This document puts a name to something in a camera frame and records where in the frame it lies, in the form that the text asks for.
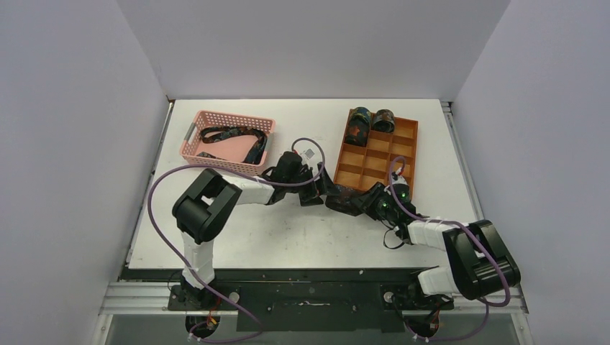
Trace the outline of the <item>wooden compartment tray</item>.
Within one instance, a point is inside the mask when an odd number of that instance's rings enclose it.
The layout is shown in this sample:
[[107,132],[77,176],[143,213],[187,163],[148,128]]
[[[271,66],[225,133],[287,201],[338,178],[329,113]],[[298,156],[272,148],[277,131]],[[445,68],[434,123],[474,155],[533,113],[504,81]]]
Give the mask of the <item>wooden compartment tray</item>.
[[395,117],[395,129],[392,134],[374,131],[370,126],[367,146],[359,147],[344,143],[347,121],[334,173],[334,183],[361,192],[376,183],[386,184],[388,170],[399,168],[398,164],[392,165],[392,161],[397,157],[403,157],[406,162],[402,176],[413,192],[419,122]]

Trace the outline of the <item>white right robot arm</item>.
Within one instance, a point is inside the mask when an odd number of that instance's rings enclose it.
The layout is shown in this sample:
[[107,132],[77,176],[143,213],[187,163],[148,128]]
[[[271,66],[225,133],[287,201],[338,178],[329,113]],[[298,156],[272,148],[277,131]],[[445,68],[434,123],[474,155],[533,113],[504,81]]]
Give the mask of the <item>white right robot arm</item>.
[[425,308],[435,295],[460,294],[482,300],[491,293],[521,282],[521,272],[496,227],[487,219],[461,223],[417,213],[409,187],[376,183],[353,198],[350,205],[360,213],[389,225],[403,243],[426,246],[447,255],[448,264],[418,273],[417,282],[406,289],[408,302]]

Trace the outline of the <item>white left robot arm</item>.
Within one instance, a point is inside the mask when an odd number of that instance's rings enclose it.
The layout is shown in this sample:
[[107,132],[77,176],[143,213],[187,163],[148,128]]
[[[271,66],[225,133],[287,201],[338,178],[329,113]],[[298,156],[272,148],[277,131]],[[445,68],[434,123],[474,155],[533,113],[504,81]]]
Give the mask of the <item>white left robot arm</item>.
[[284,152],[277,164],[257,176],[223,176],[212,168],[203,170],[175,202],[172,214],[182,233],[186,265],[183,284],[190,286],[187,301],[203,310],[214,302],[214,239],[238,205],[269,206],[289,193],[301,206],[323,204],[325,196],[339,194],[322,163],[316,167],[295,152]]

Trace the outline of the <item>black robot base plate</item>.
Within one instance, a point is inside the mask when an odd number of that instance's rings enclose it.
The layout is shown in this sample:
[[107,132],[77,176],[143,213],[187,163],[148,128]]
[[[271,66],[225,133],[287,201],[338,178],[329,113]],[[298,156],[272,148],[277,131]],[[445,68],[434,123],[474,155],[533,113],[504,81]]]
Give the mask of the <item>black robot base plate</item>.
[[404,326],[435,331],[439,315],[462,308],[456,293],[426,296],[419,291],[418,269],[334,270],[220,269],[209,290],[188,287],[180,269],[124,268],[127,282],[159,282],[164,311],[185,313],[197,337],[216,331],[235,317],[237,330],[401,332]]

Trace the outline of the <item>brown floral tie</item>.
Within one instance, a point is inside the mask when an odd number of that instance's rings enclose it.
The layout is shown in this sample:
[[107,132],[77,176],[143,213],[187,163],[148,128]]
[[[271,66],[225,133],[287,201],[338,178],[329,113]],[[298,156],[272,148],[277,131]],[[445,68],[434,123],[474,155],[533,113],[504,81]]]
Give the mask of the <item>brown floral tie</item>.
[[339,191],[337,195],[326,197],[325,206],[330,210],[349,216],[359,216],[362,211],[352,204],[352,200],[359,198],[363,192],[342,185],[337,185],[337,189]]

